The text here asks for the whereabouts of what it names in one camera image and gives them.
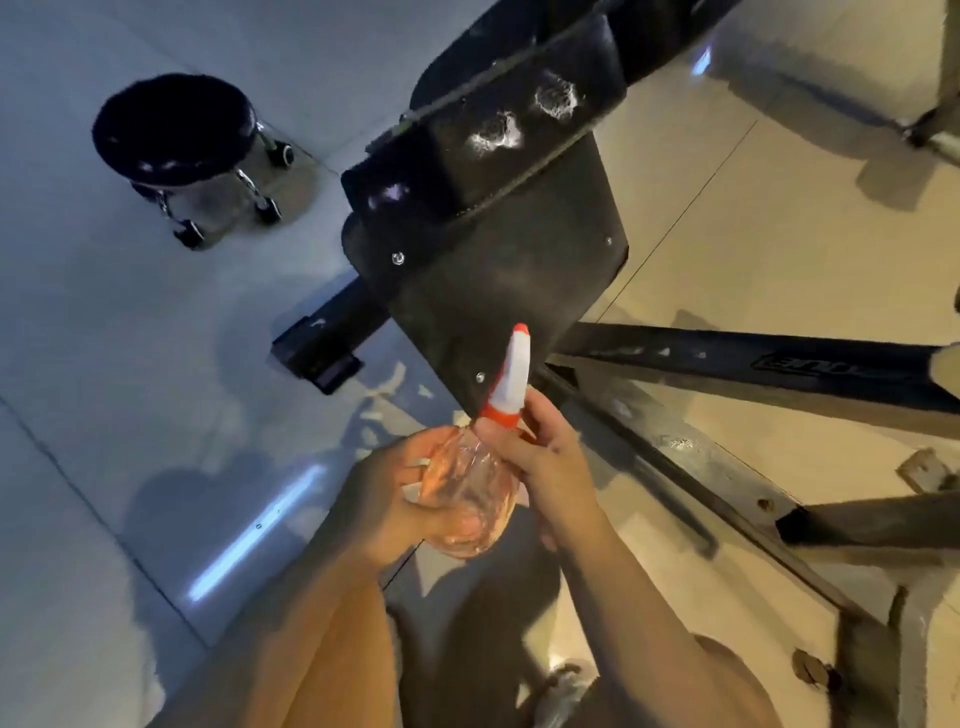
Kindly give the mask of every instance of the spray bottle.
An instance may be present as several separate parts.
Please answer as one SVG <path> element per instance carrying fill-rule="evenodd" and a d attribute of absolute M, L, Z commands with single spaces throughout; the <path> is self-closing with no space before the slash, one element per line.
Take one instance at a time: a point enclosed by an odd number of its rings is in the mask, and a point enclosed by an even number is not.
<path fill-rule="evenodd" d="M 513 428 L 519 424 L 520 410 L 530 375 L 530 331 L 517 324 L 510 337 L 503 369 L 480 410 L 498 424 Z M 458 539 L 430 543 L 440 551 L 467 559 L 493 546 L 507 527 L 514 512 L 519 483 L 513 471 L 490 452 L 473 433 L 473 423 L 461 427 L 431 456 L 423 474 L 419 502 L 429 506 L 460 506 L 472 509 L 479 517 L 478 533 Z"/>

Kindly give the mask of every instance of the transparent liquid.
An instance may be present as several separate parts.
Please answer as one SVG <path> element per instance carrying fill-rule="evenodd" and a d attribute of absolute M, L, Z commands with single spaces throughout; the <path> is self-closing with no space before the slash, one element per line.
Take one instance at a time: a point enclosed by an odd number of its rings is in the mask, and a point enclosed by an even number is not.
<path fill-rule="evenodd" d="M 461 428 L 430 458 L 420 485 L 419 502 L 434 507 L 466 506 L 480 518 L 478 534 L 452 534 L 430 540 L 435 548 L 460 559 L 493 546 L 514 512 L 518 483 L 514 474 L 481 443 L 469 427 Z"/>

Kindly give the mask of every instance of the tile floor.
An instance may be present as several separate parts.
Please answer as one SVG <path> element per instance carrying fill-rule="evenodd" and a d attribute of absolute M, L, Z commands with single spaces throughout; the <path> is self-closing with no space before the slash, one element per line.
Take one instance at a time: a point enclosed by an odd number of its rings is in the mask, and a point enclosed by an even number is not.
<path fill-rule="evenodd" d="M 457 417 L 394 326 L 367 342 L 368 367 L 332 398 L 268 354 L 352 277 L 336 173 L 487 5 L 15 0 L 5 9 L 4 725 L 143 725 L 309 538 L 357 457 Z M 877 121 L 932 105 L 942 22 L 939 0 L 744 0 L 703 44 L 631 89 L 596 132 L 630 260 L 589 318 L 960 339 L 950 222 L 960 172 L 910 153 Z M 712 63 L 691 75 L 708 48 Z M 288 211 L 279 228 L 241 226 L 191 254 L 96 157 L 88 129 L 103 100 L 177 69 L 235 81 L 316 160 L 277 192 Z M 815 85 L 855 104 L 838 106 Z M 811 502 L 902 493 L 893 469 L 928 444 L 651 391 Z M 588 439 L 589 423 L 578 426 Z M 955 443 L 934 444 L 960 462 Z M 667 485 L 720 545 L 705 559 L 645 487 L 649 474 L 620 472 L 594 449 L 605 507 L 691 628 L 761 675 L 787 726 L 826 726 L 823 697 L 787 661 L 798 646 L 830 655 L 835 614 Z M 248 538 L 285 497 L 294 507 Z M 477 724 L 506 724 L 547 669 L 588 655 L 522 510 L 470 564 L 422 546 L 387 596 L 412 645 L 404 698 L 415 727 L 448 725 L 450 707 L 478 694 L 488 707 Z M 954 588 L 931 626 L 930 725 L 955 724 L 956 609 Z"/>

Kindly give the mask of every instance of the black cushion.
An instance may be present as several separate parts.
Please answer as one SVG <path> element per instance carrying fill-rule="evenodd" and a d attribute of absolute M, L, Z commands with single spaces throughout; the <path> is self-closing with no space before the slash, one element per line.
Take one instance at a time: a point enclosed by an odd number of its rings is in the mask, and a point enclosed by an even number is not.
<path fill-rule="evenodd" d="M 107 99 L 93 123 L 103 160 L 133 182 L 179 187 L 224 174 L 253 145 L 256 114 L 236 86 L 170 73 Z"/>

